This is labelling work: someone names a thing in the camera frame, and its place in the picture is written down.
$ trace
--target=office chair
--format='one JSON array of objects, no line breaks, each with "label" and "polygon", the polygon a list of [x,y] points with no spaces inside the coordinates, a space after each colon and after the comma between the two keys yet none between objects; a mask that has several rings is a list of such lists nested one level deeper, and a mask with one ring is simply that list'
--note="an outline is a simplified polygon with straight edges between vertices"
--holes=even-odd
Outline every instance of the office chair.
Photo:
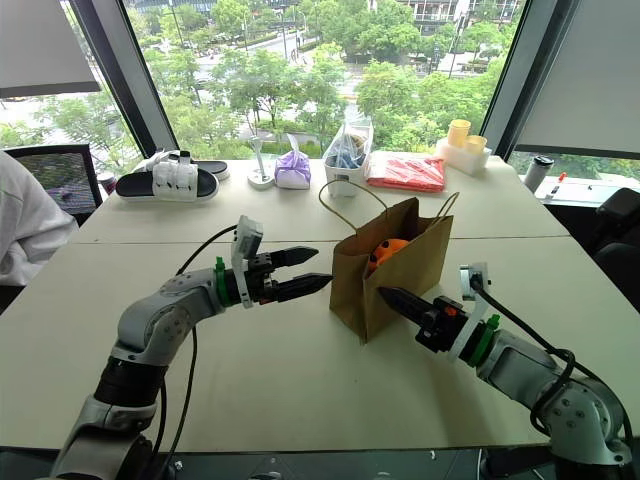
[{"label": "office chair", "polygon": [[24,165],[78,225],[102,204],[89,145],[39,145],[5,152]]},{"label": "office chair", "polygon": [[621,188],[598,209],[599,217],[587,251],[627,300],[640,312],[640,247],[619,241],[640,224],[640,193]]}]

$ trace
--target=robotic arm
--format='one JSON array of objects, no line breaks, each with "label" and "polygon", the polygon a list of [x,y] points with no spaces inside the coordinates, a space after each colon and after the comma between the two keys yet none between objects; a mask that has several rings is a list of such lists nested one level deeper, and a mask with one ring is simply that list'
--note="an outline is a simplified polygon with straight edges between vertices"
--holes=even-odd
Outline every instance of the robotic arm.
[{"label": "robotic arm", "polygon": [[445,296],[431,304],[401,288],[379,291],[420,327],[418,343],[466,362],[481,380],[532,411],[532,421],[550,436],[558,479],[634,479],[631,445],[618,438],[624,409],[611,390],[593,378],[570,378],[548,352],[498,330],[497,315],[482,321],[488,304],[476,290],[488,288],[486,265],[463,266],[461,278],[463,298],[476,301],[469,316]]},{"label": "robotic arm", "polygon": [[232,269],[218,257],[215,269],[177,275],[125,310],[98,387],[85,400],[52,479],[140,478],[151,456],[151,442],[141,432],[151,424],[164,375],[192,328],[227,307],[284,302],[331,281],[331,275],[320,274],[272,280],[277,268],[303,263],[318,251],[295,247],[258,254],[261,239],[262,226],[241,217],[231,247]]}]

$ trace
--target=white sleeve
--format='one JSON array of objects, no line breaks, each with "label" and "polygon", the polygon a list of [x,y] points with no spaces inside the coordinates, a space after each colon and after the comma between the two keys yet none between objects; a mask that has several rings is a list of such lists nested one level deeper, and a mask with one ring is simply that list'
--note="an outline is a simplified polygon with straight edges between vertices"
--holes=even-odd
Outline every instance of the white sleeve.
[{"label": "white sleeve", "polygon": [[33,175],[0,152],[0,284],[26,285],[77,229]]}]

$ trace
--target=orange ball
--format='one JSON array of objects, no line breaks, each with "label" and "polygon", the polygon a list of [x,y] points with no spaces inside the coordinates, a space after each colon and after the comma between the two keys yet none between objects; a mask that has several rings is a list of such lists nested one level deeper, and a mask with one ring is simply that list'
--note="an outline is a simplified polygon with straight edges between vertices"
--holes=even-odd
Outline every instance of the orange ball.
[{"label": "orange ball", "polygon": [[389,260],[398,250],[402,250],[407,245],[409,245],[409,242],[401,238],[390,238],[378,245],[369,256],[369,275]]}]

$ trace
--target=desk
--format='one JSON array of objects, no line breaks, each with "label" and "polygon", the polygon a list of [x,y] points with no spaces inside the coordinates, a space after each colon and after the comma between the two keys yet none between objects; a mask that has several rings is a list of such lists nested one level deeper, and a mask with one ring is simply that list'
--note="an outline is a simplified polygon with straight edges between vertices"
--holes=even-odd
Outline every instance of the desk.
[{"label": "desk", "polygon": [[[262,250],[293,244],[263,245]],[[331,268],[333,243],[286,279]],[[190,244],[71,244],[0,318],[0,445],[59,448],[93,392],[120,314],[155,291]],[[195,262],[228,255],[215,244]],[[640,429],[638,315],[571,238],[459,239],[440,285],[460,298],[458,266],[486,260],[497,299],[601,375]],[[200,354],[180,451],[438,448],[542,442],[524,407],[414,340],[400,320],[362,346],[328,309],[329,288],[304,299],[200,324]],[[516,328],[503,321],[508,329]],[[190,359],[169,370],[168,437]],[[153,429],[147,432],[155,436]]]},{"label": "desk", "polygon": [[[311,161],[311,191],[272,188],[256,191],[247,183],[253,161],[230,161],[231,176],[220,193],[199,204],[127,202],[112,195],[74,235],[74,243],[204,242],[218,230],[233,225],[241,213],[264,223],[265,241],[339,241],[353,231],[318,202],[325,183],[322,161]],[[567,230],[524,187],[515,170],[498,157],[479,178],[455,169],[446,171],[447,191],[417,194],[422,216],[433,216],[455,191],[462,194],[452,212],[452,238],[568,236]],[[372,188],[387,204],[407,198],[402,190]],[[380,204],[360,192],[355,198],[329,203],[354,224],[361,225],[381,211]]]}]

